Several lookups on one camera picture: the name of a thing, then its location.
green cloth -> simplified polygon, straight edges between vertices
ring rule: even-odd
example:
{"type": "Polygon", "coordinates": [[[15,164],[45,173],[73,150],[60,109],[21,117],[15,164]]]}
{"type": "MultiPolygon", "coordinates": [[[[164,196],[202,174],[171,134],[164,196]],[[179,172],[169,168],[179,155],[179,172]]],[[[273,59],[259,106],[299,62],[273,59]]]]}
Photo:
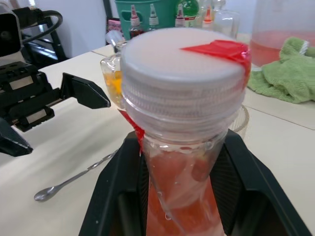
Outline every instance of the green cloth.
{"type": "Polygon", "coordinates": [[[291,37],[286,40],[280,60],[252,71],[248,87],[256,93],[301,103],[315,100],[315,48],[291,37]]]}

teal basket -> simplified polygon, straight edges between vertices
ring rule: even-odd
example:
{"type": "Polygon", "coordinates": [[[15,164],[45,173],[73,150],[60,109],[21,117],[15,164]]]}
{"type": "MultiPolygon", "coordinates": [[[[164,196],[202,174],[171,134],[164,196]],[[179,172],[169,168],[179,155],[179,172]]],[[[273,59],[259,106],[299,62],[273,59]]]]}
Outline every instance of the teal basket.
{"type": "Polygon", "coordinates": [[[157,12],[159,26],[170,28],[175,26],[176,3],[178,0],[115,0],[122,30],[126,40],[130,40],[129,28],[131,18],[131,5],[136,7],[144,31],[149,28],[150,4],[153,3],[157,12]]]}

white bottle cap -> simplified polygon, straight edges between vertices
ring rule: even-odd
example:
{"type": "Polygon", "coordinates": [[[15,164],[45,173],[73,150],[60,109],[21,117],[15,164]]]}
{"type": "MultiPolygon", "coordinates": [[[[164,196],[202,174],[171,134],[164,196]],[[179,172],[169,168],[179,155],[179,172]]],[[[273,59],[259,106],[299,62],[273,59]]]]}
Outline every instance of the white bottle cap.
{"type": "Polygon", "coordinates": [[[244,99],[244,68],[181,50],[217,39],[233,40],[213,31],[169,28],[127,44],[123,97],[137,125],[173,141],[206,139],[228,129],[244,99]]]}
{"type": "Polygon", "coordinates": [[[136,12],[136,7],[134,5],[131,5],[131,26],[139,26],[140,25],[140,19],[136,12]]]}
{"type": "Polygon", "coordinates": [[[150,26],[157,26],[158,25],[158,17],[157,17],[156,9],[155,9],[153,3],[150,4],[149,25],[150,26]]]}

black clamp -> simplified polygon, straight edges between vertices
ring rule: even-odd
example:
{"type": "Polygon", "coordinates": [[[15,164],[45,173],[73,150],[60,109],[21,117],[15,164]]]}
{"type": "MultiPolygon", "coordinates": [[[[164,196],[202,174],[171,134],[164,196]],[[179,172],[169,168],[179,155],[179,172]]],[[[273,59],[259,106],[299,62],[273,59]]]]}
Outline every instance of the black clamp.
{"type": "Polygon", "coordinates": [[[91,109],[110,107],[103,90],[94,82],[63,73],[61,88],[52,89],[45,73],[31,64],[0,66],[0,152],[20,156],[30,145],[10,126],[26,132],[55,116],[51,106],[70,97],[91,109]]]}

pink liquid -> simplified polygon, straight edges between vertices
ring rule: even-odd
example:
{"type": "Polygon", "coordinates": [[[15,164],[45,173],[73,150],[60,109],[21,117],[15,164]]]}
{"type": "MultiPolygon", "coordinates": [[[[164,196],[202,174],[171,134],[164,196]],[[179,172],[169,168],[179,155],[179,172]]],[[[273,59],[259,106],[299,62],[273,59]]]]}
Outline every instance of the pink liquid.
{"type": "Polygon", "coordinates": [[[265,31],[252,35],[250,47],[252,50],[252,62],[262,66],[279,60],[279,52],[286,39],[298,37],[309,41],[310,46],[315,46],[315,32],[287,32],[265,31]]]}

